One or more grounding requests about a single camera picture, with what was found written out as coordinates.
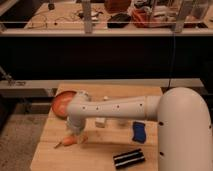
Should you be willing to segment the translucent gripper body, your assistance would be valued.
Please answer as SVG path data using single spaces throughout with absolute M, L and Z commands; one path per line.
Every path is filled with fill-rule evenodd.
M 69 122 L 66 123 L 67 136 L 85 136 L 81 131 L 73 127 Z

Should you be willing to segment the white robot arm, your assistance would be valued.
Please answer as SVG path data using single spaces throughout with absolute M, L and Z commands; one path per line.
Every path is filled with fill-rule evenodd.
M 172 88 L 161 96 L 92 102 L 78 92 L 66 108 L 68 127 L 79 135 L 89 117 L 151 120 L 158 123 L 158 171 L 213 171 L 209 110 L 194 90 Z

